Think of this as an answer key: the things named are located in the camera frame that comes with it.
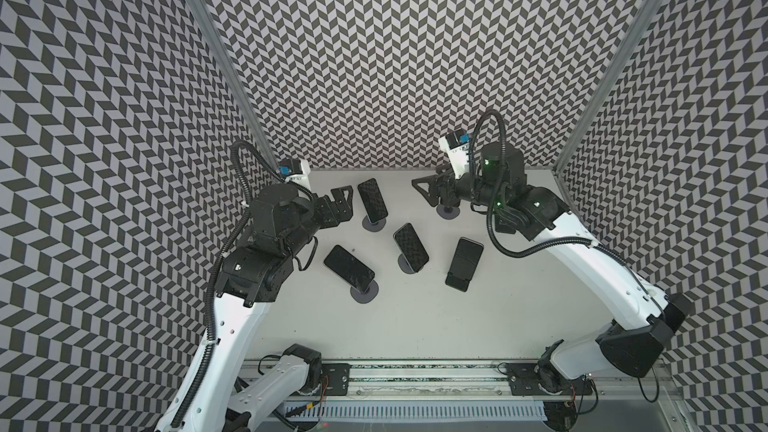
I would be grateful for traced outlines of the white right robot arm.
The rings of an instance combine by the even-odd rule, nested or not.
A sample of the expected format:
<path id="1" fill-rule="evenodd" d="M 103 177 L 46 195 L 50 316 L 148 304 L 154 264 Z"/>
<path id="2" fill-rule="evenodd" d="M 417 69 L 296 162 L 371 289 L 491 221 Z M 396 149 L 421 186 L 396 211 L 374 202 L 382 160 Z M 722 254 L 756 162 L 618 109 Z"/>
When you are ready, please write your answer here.
<path id="1" fill-rule="evenodd" d="M 670 345 L 693 304 L 682 293 L 668 294 L 634 272 L 587 230 L 553 191 L 527 182 L 520 150 L 492 142 L 475 160 L 474 141 L 460 130 L 443 136 L 447 164 L 413 187 L 445 214 L 462 202 L 485 209 L 489 240 L 502 255 L 522 259 L 550 252 L 586 285 L 612 315 L 609 325 L 545 349 L 533 375 L 545 394 L 569 382 L 613 368 L 642 379 Z"/>

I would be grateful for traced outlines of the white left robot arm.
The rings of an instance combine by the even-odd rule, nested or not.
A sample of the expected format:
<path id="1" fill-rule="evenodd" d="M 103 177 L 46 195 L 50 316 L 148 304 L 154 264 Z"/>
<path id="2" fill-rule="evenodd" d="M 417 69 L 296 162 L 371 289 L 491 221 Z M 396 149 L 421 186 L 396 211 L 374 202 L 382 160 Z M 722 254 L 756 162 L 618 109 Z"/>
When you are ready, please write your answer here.
<path id="1" fill-rule="evenodd" d="M 214 262 L 204 298 L 205 333 L 158 431 L 253 431 L 291 395 L 323 389 L 320 352 L 294 344 L 265 375 L 236 390 L 248 346 L 296 255 L 321 229 L 353 216 L 353 190 L 319 197 L 295 183 L 263 188 L 246 206 Z"/>

